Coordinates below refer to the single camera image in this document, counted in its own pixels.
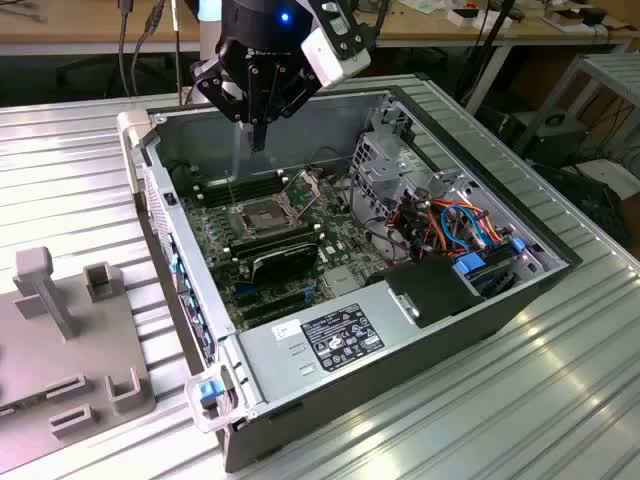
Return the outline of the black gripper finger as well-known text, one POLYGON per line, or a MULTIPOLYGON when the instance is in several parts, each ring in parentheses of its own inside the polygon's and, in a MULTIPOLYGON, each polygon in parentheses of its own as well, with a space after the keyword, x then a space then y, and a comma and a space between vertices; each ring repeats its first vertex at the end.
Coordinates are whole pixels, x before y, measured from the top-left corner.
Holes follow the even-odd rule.
POLYGON ((245 132, 251 152, 259 151, 259 122, 250 114, 250 102, 245 93, 224 70, 217 58, 200 60, 191 66, 194 89, 232 123, 239 123, 245 132))
POLYGON ((277 65, 264 110, 257 123, 257 151, 263 151, 268 126, 280 118, 293 116, 320 88, 320 82, 310 68, 277 65))

